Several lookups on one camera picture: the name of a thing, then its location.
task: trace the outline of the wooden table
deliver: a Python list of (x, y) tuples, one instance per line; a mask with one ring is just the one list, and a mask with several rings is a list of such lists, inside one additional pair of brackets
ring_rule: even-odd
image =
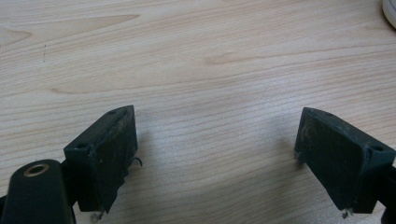
[(395, 59), (379, 0), (3, 0), (0, 194), (134, 105), (144, 166), (98, 223), (379, 223), (343, 220), (293, 147), (304, 106), (396, 147)]

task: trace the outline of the screw hole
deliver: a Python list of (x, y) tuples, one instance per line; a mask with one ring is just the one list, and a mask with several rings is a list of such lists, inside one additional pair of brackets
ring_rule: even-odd
[(44, 172), (46, 172), (49, 168), (50, 167), (46, 163), (38, 164), (38, 165), (34, 165), (34, 166), (30, 167), (23, 174), (27, 177), (41, 175)]
[(86, 144), (86, 143), (80, 143), (80, 144), (77, 145), (77, 148), (84, 148), (84, 147), (87, 147), (87, 146), (88, 146), (88, 144)]
[(378, 146), (372, 147), (372, 149), (375, 150), (375, 151), (383, 151), (384, 150), (384, 148), (378, 147)]

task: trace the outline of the light wood surface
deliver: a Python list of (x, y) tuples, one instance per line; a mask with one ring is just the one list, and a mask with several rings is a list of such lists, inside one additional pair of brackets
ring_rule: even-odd
[(3, 0), (0, 194), (134, 105), (144, 166), (98, 223), (379, 223), (292, 151), (304, 106), (396, 147), (395, 59), (380, 0)]

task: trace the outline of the rectangular black piece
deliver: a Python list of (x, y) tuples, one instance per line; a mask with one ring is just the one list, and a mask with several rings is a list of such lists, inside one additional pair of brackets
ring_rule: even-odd
[(132, 105), (105, 113), (64, 148), (81, 211), (110, 210), (136, 151)]
[(304, 108), (295, 153), (329, 193), (338, 209), (372, 213), (381, 174), (395, 151), (335, 115)]
[(1, 224), (26, 223), (74, 223), (59, 162), (35, 161), (12, 175)]

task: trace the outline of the black plastic part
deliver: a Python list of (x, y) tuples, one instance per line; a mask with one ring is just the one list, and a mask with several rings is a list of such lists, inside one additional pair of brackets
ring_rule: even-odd
[(26, 223), (74, 223), (59, 162), (35, 161), (12, 175), (1, 224)]
[(338, 209), (372, 213), (383, 174), (395, 151), (342, 119), (304, 108), (295, 154), (327, 190)]
[(379, 182), (380, 191), (378, 200), (384, 204), (389, 211), (393, 211), (396, 217), (396, 168), (391, 167), (381, 177)]
[(83, 212), (109, 212), (136, 151), (134, 107), (104, 114), (64, 148), (69, 202), (77, 199)]

